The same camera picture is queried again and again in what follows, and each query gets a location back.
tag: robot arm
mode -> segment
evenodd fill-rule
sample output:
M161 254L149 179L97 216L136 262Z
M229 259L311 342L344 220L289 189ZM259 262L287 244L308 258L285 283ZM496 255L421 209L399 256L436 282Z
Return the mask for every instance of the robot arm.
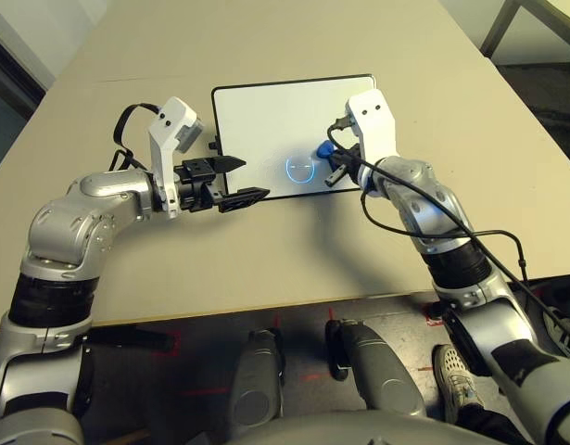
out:
M151 172L85 176L37 212L0 324L0 444L82 443L71 413L80 415L90 398L92 365L83 342L99 276L121 230L153 213L172 219L213 206L226 212L269 193L252 187L224 195L215 187L217 175L245 164L237 158L189 159L174 167L173 152L184 153L201 130L196 113L172 97L148 130Z
M351 150L338 145L334 152L318 151L333 169L327 184L348 173L364 193L389 199L411 233L462 232L438 206L381 171L391 173L435 197L472 230L460 202L436 179L432 166L396 152L394 121L381 92L353 96L347 113L333 128L350 126L360 143ZM369 159L373 153L377 159ZM358 156L373 168L359 162ZM433 276L439 298L447 303L445 326L471 370L493 376L538 443L570 443L570 360L538 347L525 313L495 264L468 237L414 236L412 242Z

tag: sneaker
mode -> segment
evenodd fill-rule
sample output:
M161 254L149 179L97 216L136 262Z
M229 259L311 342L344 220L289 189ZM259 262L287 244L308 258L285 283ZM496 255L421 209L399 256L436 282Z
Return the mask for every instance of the sneaker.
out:
M476 392L472 375L451 345L438 345L433 351L437 386L445 405L445 421L455 424L461 408L470 404L484 407Z

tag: table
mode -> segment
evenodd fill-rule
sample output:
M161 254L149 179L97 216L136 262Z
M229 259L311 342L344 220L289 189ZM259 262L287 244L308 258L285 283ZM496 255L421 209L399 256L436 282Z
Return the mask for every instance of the table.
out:
M204 156L214 86L364 72L395 115L400 154L430 161L477 229L518 234L530 277L570 273L570 163L436 1L126 0L0 166L0 316L33 215L108 167L125 106L183 98L207 124L188 156ZM143 160L149 120L135 114L126 128ZM370 206L400 226L389 202ZM485 242L516 269L508 240ZM128 323L430 288L411 240L370 225L347 192L136 224L116 240L93 316Z

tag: cable connector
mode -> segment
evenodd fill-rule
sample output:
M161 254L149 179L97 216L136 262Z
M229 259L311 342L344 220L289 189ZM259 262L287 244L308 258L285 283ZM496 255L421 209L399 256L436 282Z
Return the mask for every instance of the cable connector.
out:
M345 128L351 127L355 124L355 120L352 119L352 115L348 114L344 118L338 118L332 125L333 130L344 130Z

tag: white tablet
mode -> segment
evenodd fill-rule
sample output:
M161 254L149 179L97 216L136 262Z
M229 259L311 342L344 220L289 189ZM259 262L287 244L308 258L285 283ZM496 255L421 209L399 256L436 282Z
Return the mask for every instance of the white tablet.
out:
M325 185L332 170L316 150L345 115L348 99L373 88L374 77L362 74L212 90L218 149L247 163L226 174L227 192L263 187L272 199L356 189L348 177ZM358 142L350 129L337 132L337 140L348 147Z

